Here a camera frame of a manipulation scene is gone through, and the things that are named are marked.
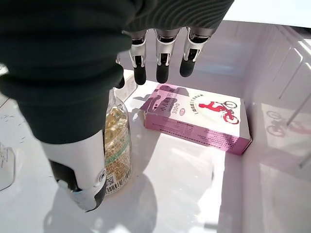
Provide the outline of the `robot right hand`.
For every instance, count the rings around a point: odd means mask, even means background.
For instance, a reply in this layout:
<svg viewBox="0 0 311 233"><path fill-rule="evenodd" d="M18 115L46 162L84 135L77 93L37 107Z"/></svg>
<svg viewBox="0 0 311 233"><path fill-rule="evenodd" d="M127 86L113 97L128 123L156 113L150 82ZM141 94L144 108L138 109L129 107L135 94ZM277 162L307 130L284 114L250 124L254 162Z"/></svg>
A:
<svg viewBox="0 0 311 233"><path fill-rule="evenodd" d="M83 210L105 196L103 130L120 52L147 29L211 36L230 0L3 0L0 90L14 99L57 183Z"/></svg>

